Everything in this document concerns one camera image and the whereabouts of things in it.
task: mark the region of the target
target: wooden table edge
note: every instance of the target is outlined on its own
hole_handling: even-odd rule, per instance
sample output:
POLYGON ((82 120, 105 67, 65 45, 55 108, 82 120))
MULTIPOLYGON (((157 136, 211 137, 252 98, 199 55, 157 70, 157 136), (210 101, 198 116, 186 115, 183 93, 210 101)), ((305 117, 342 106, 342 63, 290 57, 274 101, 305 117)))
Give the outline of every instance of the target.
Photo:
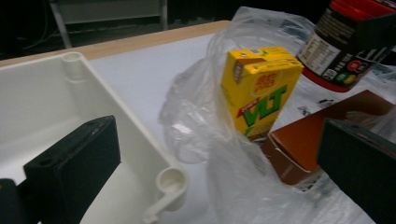
POLYGON ((214 34, 215 32, 225 28, 229 24, 230 24, 229 21, 213 21, 209 23, 193 25, 193 26, 178 28, 174 30, 162 31, 147 35, 138 35, 138 36, 107 41, 98 44, 92 44, 83 47, 55 50, 55 51, 36 54, 36 55, 3 60, 0 61, 0 67, 6 65, 12 65, 15 63, 28 62, 35 59, 41 59, 71 51, 82 53, 88 60, 103 58, 114 54, 154 47, 157 45, 171 43, 183 39, 194 38, 201 35, 214 34))

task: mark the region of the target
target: red jar lid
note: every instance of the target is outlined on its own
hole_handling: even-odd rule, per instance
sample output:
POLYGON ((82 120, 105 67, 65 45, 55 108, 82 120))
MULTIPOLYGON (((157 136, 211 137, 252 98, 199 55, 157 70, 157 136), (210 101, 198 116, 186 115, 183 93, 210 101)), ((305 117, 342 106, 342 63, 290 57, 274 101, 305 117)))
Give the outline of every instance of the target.
POLYGON ((375 0, 333 0, 330 6, 354 21, 362 21, 396 12, 396 9, 382 5, 375 0))

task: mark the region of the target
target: plastic bag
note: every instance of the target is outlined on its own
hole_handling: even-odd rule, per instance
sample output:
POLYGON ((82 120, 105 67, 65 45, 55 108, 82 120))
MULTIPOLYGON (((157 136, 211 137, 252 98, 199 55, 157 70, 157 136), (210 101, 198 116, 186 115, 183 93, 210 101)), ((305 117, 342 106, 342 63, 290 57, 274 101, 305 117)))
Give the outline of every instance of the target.
MULTIPOLYGON (((280 183, 260 148, 234 130, 219 88, 228 50, 280 45, 296 54, 313 27, 300 16, 241 7, 231 25, 213 36, 206 57, 179 74, 167 94, 160 115, 166 144, 180 161, 207 162, 209 198, 219 224, 373 223, 326 175, 305 192, 280 183)), ((304 77, 299 82, 305 84, 295 90, 299 98, 315 101, 310 92, 318 87, 304 77)), ((356 91, 370 86, 360 83, 356 91)), ((294 114, 288 111, 296 104, 288 100, 279 116, 294 114)), ((299 118, 291 117, 276 123, 299 118)))

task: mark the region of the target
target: yellow juice box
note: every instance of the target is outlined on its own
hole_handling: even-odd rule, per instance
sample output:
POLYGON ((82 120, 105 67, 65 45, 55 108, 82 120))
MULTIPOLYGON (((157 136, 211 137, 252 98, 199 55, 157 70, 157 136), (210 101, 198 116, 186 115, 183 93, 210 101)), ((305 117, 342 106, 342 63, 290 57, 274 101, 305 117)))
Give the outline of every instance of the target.
POLYGON ((229 51, 221 87, 235 128, 251 141, 265 137, 303 68, 282 47, 229 51))

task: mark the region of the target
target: brown box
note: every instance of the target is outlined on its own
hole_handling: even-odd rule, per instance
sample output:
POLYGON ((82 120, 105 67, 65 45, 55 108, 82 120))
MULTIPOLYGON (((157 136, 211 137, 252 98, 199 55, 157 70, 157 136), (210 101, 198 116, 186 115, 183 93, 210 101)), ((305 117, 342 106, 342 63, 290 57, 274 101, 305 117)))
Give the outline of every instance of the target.
POLYGON ((317 150, 325 118, 347 119, 348 111, 385 115, 392 106, 370 91, 360 92, 269 133, 262 152, 283 183, 296 185, 321 171, 317 165, 317 150))

